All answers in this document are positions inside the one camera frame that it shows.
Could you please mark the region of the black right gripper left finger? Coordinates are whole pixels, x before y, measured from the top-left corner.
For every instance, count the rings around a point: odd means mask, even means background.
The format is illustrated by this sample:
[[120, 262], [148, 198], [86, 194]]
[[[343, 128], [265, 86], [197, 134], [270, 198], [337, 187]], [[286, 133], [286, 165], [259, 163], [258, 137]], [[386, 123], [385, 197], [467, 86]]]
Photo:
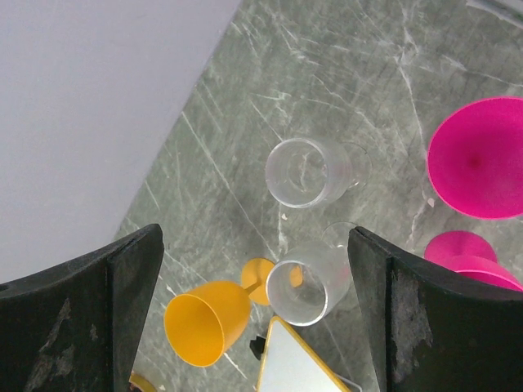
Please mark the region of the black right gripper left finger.
[[152, 224], [2, 284], [1, 389], [127, 390], [162, 261]]

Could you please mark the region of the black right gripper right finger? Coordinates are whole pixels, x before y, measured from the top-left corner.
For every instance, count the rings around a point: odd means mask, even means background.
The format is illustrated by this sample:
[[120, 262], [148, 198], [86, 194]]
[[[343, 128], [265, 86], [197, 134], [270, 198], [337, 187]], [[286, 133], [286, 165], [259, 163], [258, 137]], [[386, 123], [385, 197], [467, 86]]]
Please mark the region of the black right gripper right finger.
[[382, 391], [520, 391], [522, 294], [463, 277], [364, 227], [351, 273]]

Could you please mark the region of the pink wine glass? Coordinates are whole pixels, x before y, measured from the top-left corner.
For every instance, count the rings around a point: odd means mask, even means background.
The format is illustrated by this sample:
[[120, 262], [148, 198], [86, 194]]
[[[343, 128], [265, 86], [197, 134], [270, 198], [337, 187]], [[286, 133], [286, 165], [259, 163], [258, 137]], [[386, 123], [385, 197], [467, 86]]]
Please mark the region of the pink wine glass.
[[490, 97], [452, 113], [430, 140], [427, 174], [442, 201], [465, 216], [521, 216], [522, 99]]
[[425, 248], [424, 258], [476, 281], [522, 291], [522, 284], [499, 264], [490, 244], [472, 232], [455, 230], [438, 234]]

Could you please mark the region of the yellow wine glass front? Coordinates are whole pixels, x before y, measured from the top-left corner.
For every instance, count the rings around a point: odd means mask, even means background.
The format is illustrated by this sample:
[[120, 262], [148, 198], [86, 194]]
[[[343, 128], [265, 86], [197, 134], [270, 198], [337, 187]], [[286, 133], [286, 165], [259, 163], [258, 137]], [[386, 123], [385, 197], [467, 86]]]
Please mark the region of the yellow wine glass front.
[[194, 367], [216, 363], [248, 326], [252, 304], [270, 304], [266, 286], [274, 267], [254, 258], [242, 268], [239, 283], [215, 280], [171, 299], [163, 325], [174, 352]]

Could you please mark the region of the clear wine glass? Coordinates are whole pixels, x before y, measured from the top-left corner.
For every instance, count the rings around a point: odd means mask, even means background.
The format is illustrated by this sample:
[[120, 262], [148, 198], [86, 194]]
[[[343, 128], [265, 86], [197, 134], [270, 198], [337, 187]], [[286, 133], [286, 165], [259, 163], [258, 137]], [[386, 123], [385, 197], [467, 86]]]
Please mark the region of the clear wine glass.
[[369, 153], [355, 143], [299, 136], [280, 142], [265, 166], [266, 186], [279, 203], [306, 209], [334, 203], [366, 185]]
[[274, 312], [298, 327], [318, 323], [348, 293], [353, 278], [348, 239], [356, 224], [335, 222], [321, 238], [285, 253], [270, 271], [266, 294]]

